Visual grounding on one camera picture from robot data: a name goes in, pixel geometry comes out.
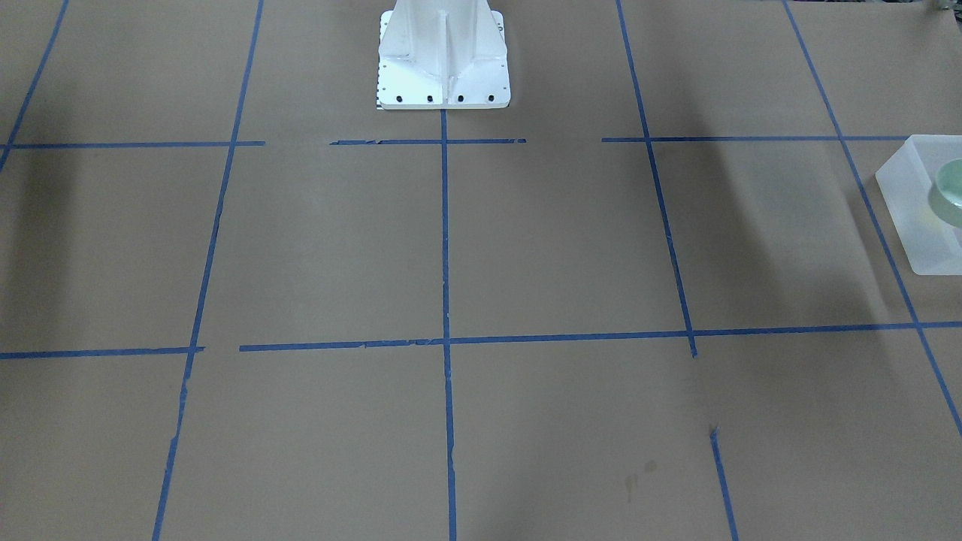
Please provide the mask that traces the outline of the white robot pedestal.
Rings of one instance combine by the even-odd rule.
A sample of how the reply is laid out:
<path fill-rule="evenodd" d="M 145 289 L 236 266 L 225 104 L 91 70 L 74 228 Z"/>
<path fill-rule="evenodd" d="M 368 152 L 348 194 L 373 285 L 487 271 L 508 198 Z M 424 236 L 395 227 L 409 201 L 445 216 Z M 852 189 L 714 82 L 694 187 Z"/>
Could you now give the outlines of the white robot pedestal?
<path fill-rule="evenodd" d="M 380 15 L 378 54 L 378 109 L 510 106 L 505 21 L 487 1 L 395 2 Z"/>

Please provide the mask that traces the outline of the mint green bowl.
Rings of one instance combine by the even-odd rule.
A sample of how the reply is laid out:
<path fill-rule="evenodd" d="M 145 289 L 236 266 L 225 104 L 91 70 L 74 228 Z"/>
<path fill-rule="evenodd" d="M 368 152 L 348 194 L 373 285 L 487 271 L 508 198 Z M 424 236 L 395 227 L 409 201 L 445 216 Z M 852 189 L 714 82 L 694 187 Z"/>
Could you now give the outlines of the mint green bowl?
<path fill-rule="evenodd" d="M 929 206 L 942 222 L 961 229 L 961 159 L 938 168 L 929 192 Z"/>

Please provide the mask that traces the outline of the clear plastic bin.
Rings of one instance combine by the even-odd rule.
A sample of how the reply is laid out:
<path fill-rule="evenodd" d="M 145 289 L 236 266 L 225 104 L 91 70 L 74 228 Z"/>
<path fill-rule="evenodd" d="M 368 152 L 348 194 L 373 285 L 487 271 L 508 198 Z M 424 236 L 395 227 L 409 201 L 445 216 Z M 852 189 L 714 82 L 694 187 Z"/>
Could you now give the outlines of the clear plastic bin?
<path fill-rule="evenodd" d="M 938 174 L 960 161 L 958 134 L 911 134 L 876 172 L 911 270 L 961 274 L 960 194 L 946 194 Z"/>

